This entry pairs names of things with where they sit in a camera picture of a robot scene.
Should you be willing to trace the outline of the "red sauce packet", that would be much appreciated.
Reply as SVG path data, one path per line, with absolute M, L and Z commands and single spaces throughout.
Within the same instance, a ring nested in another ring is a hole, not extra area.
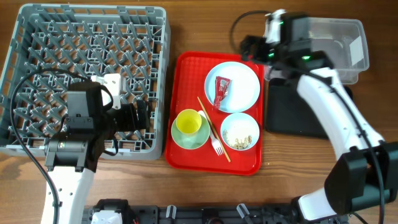
M 215 80 L 215 99 L 213 106 L 216 109 L 219 109 L 221 106 L 222 100 L 228 95 L 228 88 L 231 84 L 231 80 L 229 78 L 217 76 Z

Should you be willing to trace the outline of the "light blue bowl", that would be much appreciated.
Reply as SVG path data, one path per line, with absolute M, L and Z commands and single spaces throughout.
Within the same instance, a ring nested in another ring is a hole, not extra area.
M 233 149 L 229 147 L 226 143 L 226 140 L 223 137 L 223 131 L 227 129 L 239 129 L 242 130 L 244 133 L 247 133 L 252 136 L 252 143 L 246 149 Z M 260 129 L 259 125 L 256 120 L 246 114 L 246 113 L 233 113 L 228 115 L 222 122 L 220 127 L 220 134 L 223 142 L 231 149 L 235 151 L 247 151 L 248 149 L 253 148 L 258 142 L 260 138 Z

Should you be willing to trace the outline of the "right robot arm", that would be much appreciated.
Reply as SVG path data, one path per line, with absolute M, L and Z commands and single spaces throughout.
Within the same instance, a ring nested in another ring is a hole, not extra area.
M 283 73 L 315 113 L 337 160 L 322 189 L 294 200 L 292 219 L 314 223 L 377 206 L 383 222 L 386 204 L 397 198 L 397 143 L 386 142 L 368 124 L 327 54 L 312 50 L 306 13 L 280 9 L 264 15 L 264 36 L 249 35 L 234 50 L 245 61 Z

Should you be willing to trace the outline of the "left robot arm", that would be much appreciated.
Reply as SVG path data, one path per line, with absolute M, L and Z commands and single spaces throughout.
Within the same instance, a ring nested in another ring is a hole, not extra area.
M 42 223 L 81 223 L 86 198 L 102 154 L 119 152 L 117 132 L 149 127 L 149 109 L 144 100 L 114 108 L 103 103 L 110 91 L 98 82 L 72 83 L 67 91 L 67 129 L 54 134 L 46 144 L 47 186 Z

